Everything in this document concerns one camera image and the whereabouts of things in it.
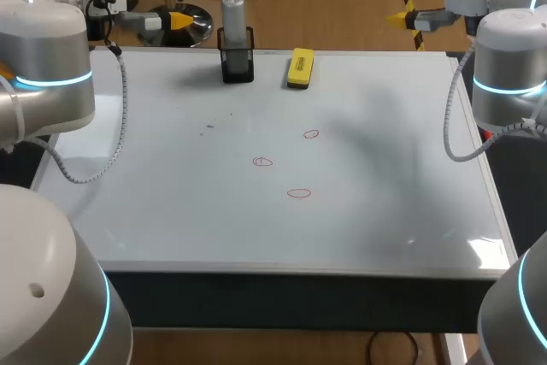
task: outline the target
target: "caution tape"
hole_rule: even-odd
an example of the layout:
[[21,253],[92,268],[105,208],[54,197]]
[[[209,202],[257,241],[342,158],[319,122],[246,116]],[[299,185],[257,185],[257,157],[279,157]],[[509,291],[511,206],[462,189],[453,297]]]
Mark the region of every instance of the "caution tape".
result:
[[[414,2],[412,0],[403,0],[404,1],[404,7],[407,10],[407,13],[412,14],[416,11],[416,8],[414,6]],[[425,51],[426,46],[424,45],[424,38],[421,35],[420,30],[412,30],[412,38],[414,39],[414,46],[416,50],[419,51]]]

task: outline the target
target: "ink mark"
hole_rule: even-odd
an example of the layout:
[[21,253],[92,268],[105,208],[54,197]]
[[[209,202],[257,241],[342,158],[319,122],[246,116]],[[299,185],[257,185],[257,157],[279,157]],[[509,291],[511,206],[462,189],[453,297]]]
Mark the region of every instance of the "ink mark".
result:
[[253,158],[253,164],[255,164],[258,167],[269,167],[269,166],[273,166],[274,162],[271,160],[268,160],[266,157],[255,157]]
[[304,138],[316,138],[319,136],[319,130],[309,130],[304,133]]
[[311,191],[307,188],[295,188],[294,190],[289,190],[287,195],[293,198],[307,198],[311,196]]

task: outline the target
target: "whiteboard eraser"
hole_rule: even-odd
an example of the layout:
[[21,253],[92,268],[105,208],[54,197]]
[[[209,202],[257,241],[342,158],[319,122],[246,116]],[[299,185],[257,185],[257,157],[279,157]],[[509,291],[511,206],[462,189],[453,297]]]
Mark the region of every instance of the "whiteboard eraser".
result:
[[289,73],[287,74],[287,86],[293,89],[307,89],[313,66],[313,50],[295,49],[292,54]]

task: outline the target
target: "whiteboard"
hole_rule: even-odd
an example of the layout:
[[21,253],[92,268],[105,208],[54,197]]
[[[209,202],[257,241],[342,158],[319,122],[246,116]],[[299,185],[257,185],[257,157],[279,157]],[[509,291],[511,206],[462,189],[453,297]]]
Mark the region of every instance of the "whiteboard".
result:
[[[216,50],[124,51],[126,145],[89,185],[44,156],[33,189],[67,213],[106,270],[496,278],[515,256],[485,158],[444,153],[456,60],[316,52],[310,87],[285,86],[290,51],[255,53],[225,85]],[[56,147],[73,174],[117,142],[121,77],[91,53],[95,120]],[[463,83],[455,153],[479,144]]]

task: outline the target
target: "floor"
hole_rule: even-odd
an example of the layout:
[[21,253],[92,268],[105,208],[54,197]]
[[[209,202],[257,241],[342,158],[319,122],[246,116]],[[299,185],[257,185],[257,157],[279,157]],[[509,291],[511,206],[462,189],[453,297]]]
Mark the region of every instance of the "floor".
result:
[[[139,0],[147,11],[163,0]],[[186,0],[204,7],[221,21],[221,0]],[[386,17],[405,10],[403,0],[245,0],[248,25],[254,27],[261,49],[413,50],[408,31],[386,23]],[[436,9],[443,0],[413,0],[417,9]],[[426,50],[465,50],[463,22],[437,33],[424,34]],[[115,29],[120,45],[140,45],[133,33]],[[216,47],[212,37],[203,47]],[[371,333],[307,331],[136,331],[134,365],[198,364],[365,364]],[[416,334],[421,365],[444,363],[439,338]],[[466,336],[468,352],[475,352],[475,336]],[[373,363],[410,364],[411,345],[402,334],[381,334],[373,347]]]

